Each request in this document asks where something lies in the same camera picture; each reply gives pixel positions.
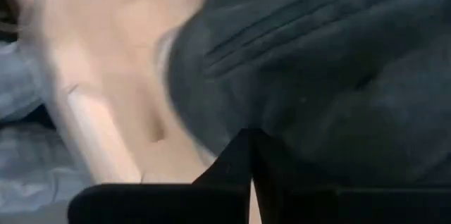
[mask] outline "dark fabric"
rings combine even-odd
[[[355,185],[451,182],[451,0],[212,1],[168,68],[202,144],[261,127]]]

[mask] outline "black object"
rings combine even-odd
[[[98,185],[70,203],[70,224],[247,223],[254,179],[262,223],[451,223],[446,188],[349,187],[242,130],[191,185]]]

